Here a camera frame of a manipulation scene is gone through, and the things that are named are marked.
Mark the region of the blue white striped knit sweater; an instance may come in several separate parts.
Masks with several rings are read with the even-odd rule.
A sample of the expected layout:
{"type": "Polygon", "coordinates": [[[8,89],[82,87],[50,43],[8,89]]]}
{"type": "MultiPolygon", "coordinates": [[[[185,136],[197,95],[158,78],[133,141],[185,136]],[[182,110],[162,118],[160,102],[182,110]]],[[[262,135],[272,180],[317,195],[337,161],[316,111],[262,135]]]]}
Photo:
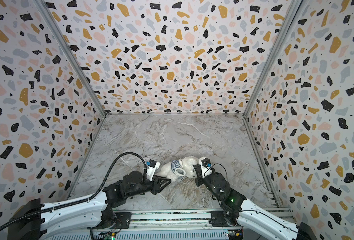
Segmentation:
{"type": "Polygon", "coordinates": [[[185,177],[186,171],[183,168],[182,161],[174,160],[171,162],[172,172],[178,177],[185,177]]]}

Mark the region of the white fluffy teddy bear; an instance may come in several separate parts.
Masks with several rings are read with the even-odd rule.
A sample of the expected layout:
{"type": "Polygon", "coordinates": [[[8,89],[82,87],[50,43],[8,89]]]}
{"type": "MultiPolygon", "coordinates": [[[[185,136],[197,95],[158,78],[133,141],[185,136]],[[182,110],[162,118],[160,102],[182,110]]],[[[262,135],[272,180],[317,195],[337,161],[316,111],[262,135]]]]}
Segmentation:
{"type": "Polygon", "coordinates": [[[158,176],[170,179],[172,182],[185,178],[196,178],[194,166],[198,165],[198,159],[190,156],[179,160],[173,160],[161,167],[158,176]]]}

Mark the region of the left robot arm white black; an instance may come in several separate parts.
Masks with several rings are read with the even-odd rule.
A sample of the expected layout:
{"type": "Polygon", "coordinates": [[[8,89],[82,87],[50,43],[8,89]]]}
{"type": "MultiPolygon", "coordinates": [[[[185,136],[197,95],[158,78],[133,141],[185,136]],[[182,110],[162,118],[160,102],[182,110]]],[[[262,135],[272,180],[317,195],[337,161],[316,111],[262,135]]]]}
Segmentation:
{"type": "Polygon", "coordinates": [[[0,232],[7,229],[9,240],[44,240],[80,228],[107,228],[117,218],[114,208],[136,195],[147,192],[159,194],[171,182],[160,176],[143,180],[142,173],[134,171],[105,187],[97,195],[46,204],[34,199],[1,225],[0,232]]]}

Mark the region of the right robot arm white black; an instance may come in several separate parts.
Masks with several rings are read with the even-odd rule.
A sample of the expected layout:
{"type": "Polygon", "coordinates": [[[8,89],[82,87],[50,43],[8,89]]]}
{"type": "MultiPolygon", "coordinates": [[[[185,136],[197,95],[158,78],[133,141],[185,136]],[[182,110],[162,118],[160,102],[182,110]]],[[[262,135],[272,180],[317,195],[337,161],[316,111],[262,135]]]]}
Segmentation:
{"type": "Polygon", "coordinates": [[[230,183],[218,172],[213,172],[211,164],[194,165],[195,184],[204,185],[212,197],[219,201],[224,220],[234,227],[249,228],[269,240],[315,240],[311,227],[283,220],[259,207],[243,194],[230,187],[230,183]]]}

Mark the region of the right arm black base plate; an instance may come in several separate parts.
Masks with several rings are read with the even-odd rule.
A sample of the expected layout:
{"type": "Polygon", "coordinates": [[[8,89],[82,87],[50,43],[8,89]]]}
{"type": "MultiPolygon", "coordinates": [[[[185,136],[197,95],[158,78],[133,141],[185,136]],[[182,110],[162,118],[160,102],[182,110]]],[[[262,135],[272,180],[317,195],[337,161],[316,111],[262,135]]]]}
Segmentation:
{"type": "Polygon", "coordinates": [[[213,227],[240,227],[237,223],[238,213],[230,213],[224,210],[211,211],[209,223],[213,227]]]}

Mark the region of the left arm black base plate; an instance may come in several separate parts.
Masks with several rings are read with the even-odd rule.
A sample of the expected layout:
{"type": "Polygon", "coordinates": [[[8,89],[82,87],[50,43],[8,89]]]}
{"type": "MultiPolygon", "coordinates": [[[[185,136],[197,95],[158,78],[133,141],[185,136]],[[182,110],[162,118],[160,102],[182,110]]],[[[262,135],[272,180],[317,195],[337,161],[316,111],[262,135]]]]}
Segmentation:
{"type": "Polygon", "coordinates": [[[103,211],[101,221],[93,229],[128,229],[132,218],[131,212],[103,211]]]}

